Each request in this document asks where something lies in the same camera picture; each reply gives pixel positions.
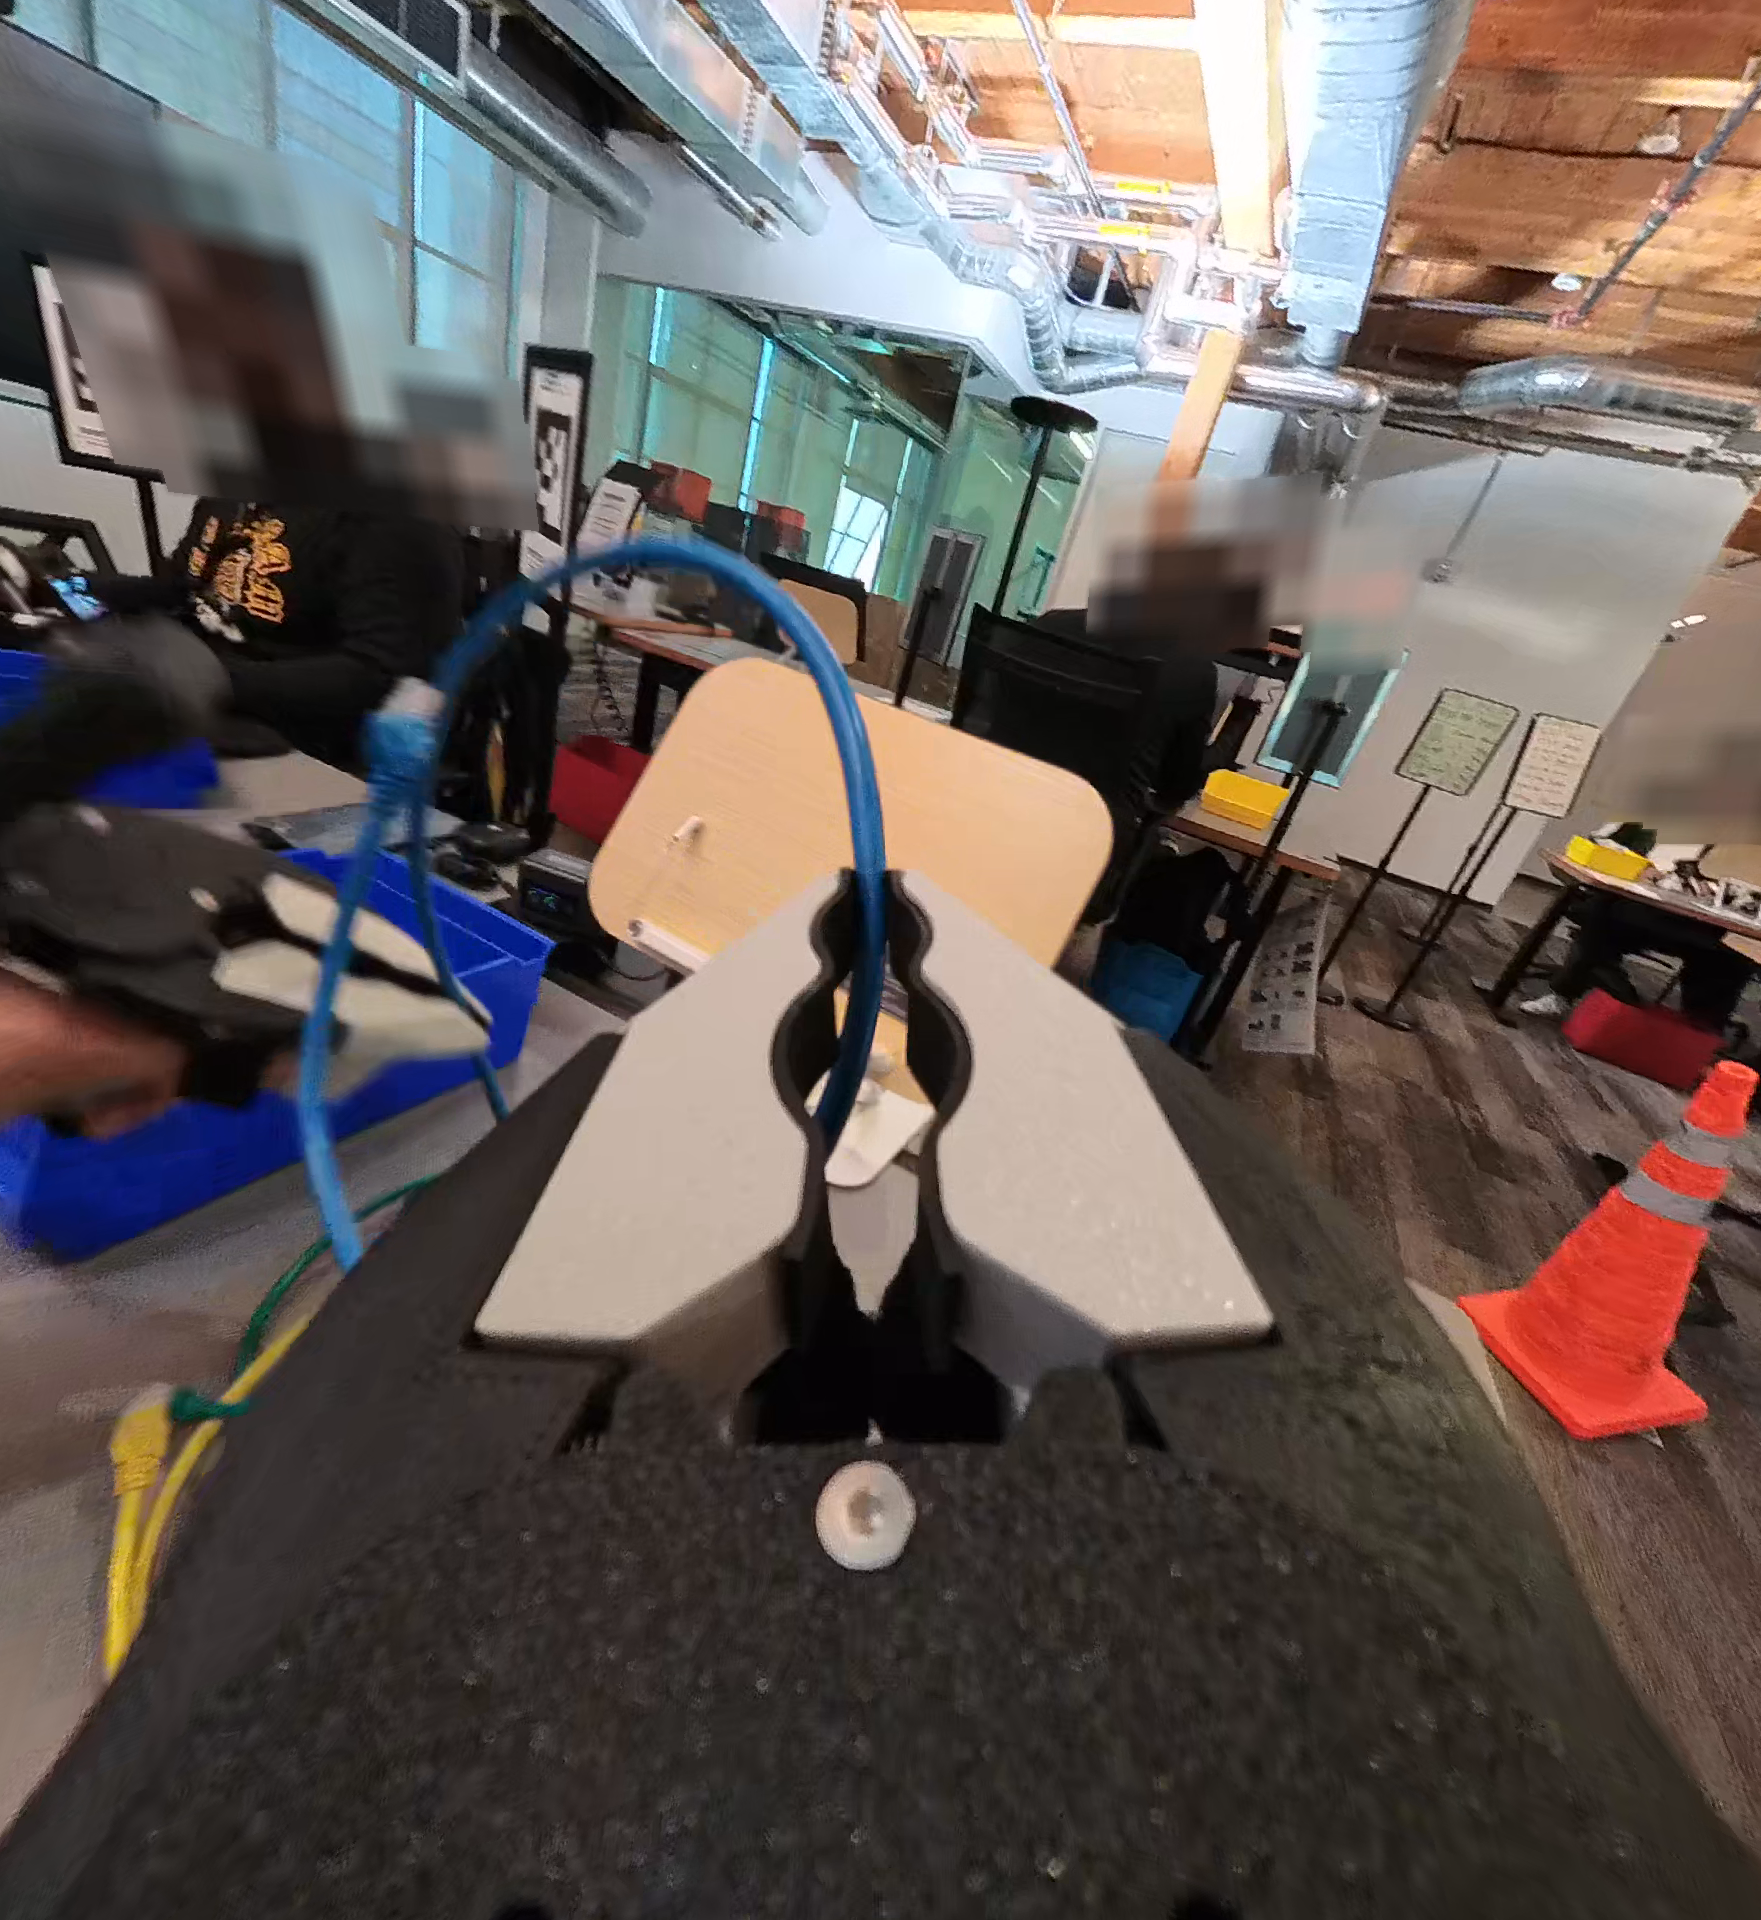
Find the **wooden table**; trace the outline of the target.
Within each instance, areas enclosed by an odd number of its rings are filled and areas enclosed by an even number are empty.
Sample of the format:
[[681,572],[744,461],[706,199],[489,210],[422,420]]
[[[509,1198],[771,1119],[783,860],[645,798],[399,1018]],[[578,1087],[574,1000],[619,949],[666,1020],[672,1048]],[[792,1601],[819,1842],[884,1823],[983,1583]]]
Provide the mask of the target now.
[[1492,979],[1477,983],[1490,1009],[1504,1018],[1565,1020],[1591,989],[1631,1000],[1628,963],[1665,958],[1676,965],[1678,1007],[1687,1020],[1721,1030],[1736,1025],[1757,961],[1733,947],[1761,943],[1761,846],[1674,846],[1668,862],[1648,853],[1660,884],[1598,889],[1558,877],[1539,919]]
[[1214,1042],[1274,930],[1290,891],[1306,884],[1332,889],[1342,877],[1337,857],[1314,850],[1296,850],[1285,841],[1300,803],[1306,798],[1306,789],[1283,786],[1279,793],[1283,799],[1281,811],[1276,821],[1263,827],[1234,821],[1210,809],[1199,799],[1162,827],[1162,839],[1184,853],[1215,850],[1229,857],[1239,857],[1241,865],[1237,875],[1249,895],[1247,932],[1229,943],[1227,960],[1217,969],[1208,992],[1197,995],[1187,1009],[1179,1035],[1173,1042],[1175,1049],[1187,1061],[1202,1067],[1208,1066]]

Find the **silver ventilation duct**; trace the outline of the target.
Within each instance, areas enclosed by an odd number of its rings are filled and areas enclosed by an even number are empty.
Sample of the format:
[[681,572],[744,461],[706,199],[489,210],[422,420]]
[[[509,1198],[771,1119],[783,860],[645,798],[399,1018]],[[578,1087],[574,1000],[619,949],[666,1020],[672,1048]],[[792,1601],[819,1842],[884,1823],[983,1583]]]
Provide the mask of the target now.
[[1285,2],[1291,199],[1278,304],[1322,371],[1362,330],[1394,199],[1464,54],[1472,2]]

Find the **wooden chair back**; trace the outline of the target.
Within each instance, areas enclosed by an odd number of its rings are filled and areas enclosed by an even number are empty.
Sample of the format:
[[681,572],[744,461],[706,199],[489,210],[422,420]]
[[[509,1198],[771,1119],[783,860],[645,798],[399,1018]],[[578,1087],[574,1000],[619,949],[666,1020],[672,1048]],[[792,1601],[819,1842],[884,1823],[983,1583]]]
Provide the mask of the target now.
[[[922,874],[1048,965],[1114,851],[1082,778],[858,698],[888,865]],[[588,902],[710,955],[850,865],[841,756],[810,678],[768,659],[700,676],[598,847]]]

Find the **white sign on stand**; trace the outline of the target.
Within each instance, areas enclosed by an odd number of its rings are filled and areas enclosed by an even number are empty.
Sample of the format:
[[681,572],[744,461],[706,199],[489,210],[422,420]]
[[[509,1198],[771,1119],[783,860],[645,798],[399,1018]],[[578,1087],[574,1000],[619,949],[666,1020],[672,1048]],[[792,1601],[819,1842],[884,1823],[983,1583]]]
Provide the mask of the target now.
[[1588,779],[1602,735],[1604,730],[1598,723],[1545,711],[1529,721],[1484,834],[1470,851],[1462,875],[1449,885],[1444,903],[1421,930],[1416,961],[1403,981],[1406,987],[1421,976],[1434,954],[1444,945],[1447,932],[1470,906],[1475,884],[1510,827],[1521,816],[1552,821],[1569,814]]
[[[1397,778],[1417,787],[1417,796],[1401,827],[1395,830],[1388,851],[1375,864],[1371,889],[1378,889],[1391,875],[1395,856],[1409,830],[1421,817],[1421,808],[1434,796],[1452,799],[1472,798],[1484,775],[1504,754],[1517,721],[1520,709],[1516,706],[1494,700],[1488,693],[1446,687],[1438,695],[1403,754],[1403,759],[1395,767]],[[1453,922],[1466,909],[1472,885],[1488,868],[1514,817],[1514,805],[1496,802],[1470,853],[1464,856],[1453,879],[1446,887],[1440,906],[1436,906],[1427,922],[1424,922],[1414,958],[1400,976],[1394,992],[1386,997],[1355,995],[1354,1006],[1358,1012],[1400,1033],[1411,1033],[1420,1028],[1420,1013],[1414,1003],[1416,983],[1438,955]]]

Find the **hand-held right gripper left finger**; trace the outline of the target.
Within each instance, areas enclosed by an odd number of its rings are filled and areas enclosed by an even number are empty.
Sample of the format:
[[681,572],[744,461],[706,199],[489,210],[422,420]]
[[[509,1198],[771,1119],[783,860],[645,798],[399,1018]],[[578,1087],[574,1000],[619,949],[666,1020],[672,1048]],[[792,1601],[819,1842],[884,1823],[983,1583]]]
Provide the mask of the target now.
[[727,1415],[829,1252],[807,1095],[839,1049],[856,875],[810,882],[628,1023],[479,1307],[479,1346],[614,1359]]

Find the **printed tag poster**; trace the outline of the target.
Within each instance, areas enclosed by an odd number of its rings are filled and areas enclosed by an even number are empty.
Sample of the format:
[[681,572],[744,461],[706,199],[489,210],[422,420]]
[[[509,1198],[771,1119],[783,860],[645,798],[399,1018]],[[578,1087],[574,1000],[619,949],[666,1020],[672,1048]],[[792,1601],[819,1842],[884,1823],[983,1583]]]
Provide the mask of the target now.
[[541,572],[572,551],[592,379],[594,360],[584,350],[522,350],[522,409],[534,461],[534,520],[521,535],[522,572]]

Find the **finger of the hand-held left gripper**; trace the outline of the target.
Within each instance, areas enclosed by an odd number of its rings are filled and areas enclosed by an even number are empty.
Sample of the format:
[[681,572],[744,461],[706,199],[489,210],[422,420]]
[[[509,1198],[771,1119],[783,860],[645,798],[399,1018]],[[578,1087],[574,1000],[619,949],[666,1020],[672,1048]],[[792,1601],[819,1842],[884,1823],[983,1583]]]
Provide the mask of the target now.
[[336,889],[307,870],[275,870],[260,879],[269,919],[294,945],[323,954],[345,930],[343,972],[366,978],[435,979],[438,965],[428,947],[369,906],[343,911]]
[[[303,1023],[317,1003],[317,954],[222,954],[216,985],[247,1001],[275,1006]],[[449,997],[435,979],[402,983],[343,973],[332,1001],[325,1091],[357,1091],[394,1063],[487,1053],[490,1025],[479,1001]]]

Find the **black box device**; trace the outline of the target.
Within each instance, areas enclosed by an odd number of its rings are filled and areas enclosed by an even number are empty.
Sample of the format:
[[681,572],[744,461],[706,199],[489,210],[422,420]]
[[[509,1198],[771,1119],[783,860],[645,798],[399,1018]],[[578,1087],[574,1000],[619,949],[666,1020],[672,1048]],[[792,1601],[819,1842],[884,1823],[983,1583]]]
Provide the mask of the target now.
[[592,860],[557,847],[532,847],[514,868],[513,909],[547,938],[562,943],[597,940],[600,928],[588,900]]

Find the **white plastic bracket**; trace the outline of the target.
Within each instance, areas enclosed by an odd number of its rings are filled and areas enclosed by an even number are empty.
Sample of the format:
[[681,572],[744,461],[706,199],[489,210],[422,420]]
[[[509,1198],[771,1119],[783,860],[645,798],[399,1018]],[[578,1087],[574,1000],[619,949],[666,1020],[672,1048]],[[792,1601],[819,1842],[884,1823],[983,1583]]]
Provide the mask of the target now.
[[934,1105],[921,1095],[899,1056],[877,1046],[829,1154],[825,1170],[829,1188],[870,1186],[897,1159],[919,1151],[934,1116]]

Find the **screen on black stand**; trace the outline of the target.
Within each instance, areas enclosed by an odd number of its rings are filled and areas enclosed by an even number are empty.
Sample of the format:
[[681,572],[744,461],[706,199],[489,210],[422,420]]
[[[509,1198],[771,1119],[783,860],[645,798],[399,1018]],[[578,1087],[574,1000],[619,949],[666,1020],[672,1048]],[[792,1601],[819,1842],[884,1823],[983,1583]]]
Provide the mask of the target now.
[[1237,919],[1221,963],[1190,1007],[1177,1048],[1203,1066],[1260,947],[1294,882],[1281,853],[1314,783],[1342,786],[1380,709],[1403,673],[1411,650],[1400,646],[1365,669],[1335,669],[1306,658],[1278,719],[1278,750],[1288,756],[1278,821],[1237,882]]

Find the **orange traffic cone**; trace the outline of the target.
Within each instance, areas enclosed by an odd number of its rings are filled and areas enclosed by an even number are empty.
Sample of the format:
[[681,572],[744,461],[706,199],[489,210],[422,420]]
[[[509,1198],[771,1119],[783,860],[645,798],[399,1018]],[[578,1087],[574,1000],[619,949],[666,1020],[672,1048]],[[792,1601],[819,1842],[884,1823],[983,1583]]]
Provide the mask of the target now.
[[1486,1350],[1583,1442],[1686,1427],[1705,1398],[1670,1363],[1757,1072],[1718,1061],[1678,1126],[1610,1188],[1527,1283],[1467,1294]]

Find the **red plastic bin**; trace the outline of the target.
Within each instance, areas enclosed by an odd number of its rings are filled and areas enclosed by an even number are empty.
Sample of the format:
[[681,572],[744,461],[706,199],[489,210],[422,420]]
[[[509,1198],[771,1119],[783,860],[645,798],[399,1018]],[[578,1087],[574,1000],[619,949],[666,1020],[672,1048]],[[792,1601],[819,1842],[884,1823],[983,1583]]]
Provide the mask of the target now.
[[1723,1049],[1723,1032],[1661,1006],[1628,1001],[1604,987],[1580,997],[1561,1021],[1580,1053],[1674,1091],[1693,1091]]
[[557,827],[604,843],[652,756],[620,737],[582,733],[557,750],[549,809]]

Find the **small blue bin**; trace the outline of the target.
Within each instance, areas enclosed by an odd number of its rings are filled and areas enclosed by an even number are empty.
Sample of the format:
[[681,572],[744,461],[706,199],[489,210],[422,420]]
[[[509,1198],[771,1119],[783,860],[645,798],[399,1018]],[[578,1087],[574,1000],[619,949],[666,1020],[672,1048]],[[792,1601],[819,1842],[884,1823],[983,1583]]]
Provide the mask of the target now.
[[1123,1025],[1173,1043],[1202,985],[1203,973],[1182,954],[1156,942],[1109,936],[1086,994]]

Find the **person's left hand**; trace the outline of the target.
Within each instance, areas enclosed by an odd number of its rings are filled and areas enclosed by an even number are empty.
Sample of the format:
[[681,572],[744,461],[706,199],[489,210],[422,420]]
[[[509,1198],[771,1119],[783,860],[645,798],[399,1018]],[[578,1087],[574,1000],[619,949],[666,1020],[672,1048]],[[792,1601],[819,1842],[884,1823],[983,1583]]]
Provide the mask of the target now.
[[0,968],[0,1128],[53,1116],[119,1136],[165,1111],[184,1072],[165,1035]]

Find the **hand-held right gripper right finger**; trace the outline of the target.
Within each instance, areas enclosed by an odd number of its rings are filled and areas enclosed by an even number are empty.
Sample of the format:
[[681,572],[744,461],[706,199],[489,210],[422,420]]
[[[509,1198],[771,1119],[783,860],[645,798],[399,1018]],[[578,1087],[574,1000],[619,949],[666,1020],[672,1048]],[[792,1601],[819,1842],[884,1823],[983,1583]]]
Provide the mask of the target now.
[[1265,1342],[1276,1311],[1126,1030],[919,872],[888,875],[903,1061],[932,1108],[884,1316],[1015,1394]]

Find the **black floor lamp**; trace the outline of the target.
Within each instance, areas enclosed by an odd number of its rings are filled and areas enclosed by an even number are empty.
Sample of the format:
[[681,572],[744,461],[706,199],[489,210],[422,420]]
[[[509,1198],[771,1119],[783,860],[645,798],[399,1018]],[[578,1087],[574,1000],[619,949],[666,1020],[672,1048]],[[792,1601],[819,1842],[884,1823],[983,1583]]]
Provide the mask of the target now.
[[1028,478],[1020,493],[1019,510],[1013,520],[1013,532],[1007,543],[1007,553],[1004,553],[1003,568],[992,591],[992,599],[989,608],[989,625],[984,630],[987,636],[979,646],[981,669],[987,669],[987,659],[990,653],[989,642],[997,639],[1000,636],[1000,628],[1004,625],[1007,599],[1013,587],[1013,579],[1020,559],[1020,547],[1035,513],[1036,496],[1052,453],[1052,446],[1057,438],[1061,438],[1063,433],[1066,435],[1082,433],[1097,425],[1093,414],[1054,396],[1017,396],[1010,403],[1010,411],[1015,420],[1019,420],[1023,425],[1032,429],[1035,443],[1028,459]]

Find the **hanging printed paper sheet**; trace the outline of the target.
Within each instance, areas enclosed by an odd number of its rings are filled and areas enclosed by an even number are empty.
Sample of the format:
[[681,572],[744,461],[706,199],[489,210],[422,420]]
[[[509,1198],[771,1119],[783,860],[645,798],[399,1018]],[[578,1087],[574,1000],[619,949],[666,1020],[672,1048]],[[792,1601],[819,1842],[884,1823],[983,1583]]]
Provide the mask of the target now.
[[1241,997],[1239,1048],[1263,1057],[1311,1057],[1319,1049],[1329,889],[1290,893],[1263,936]]

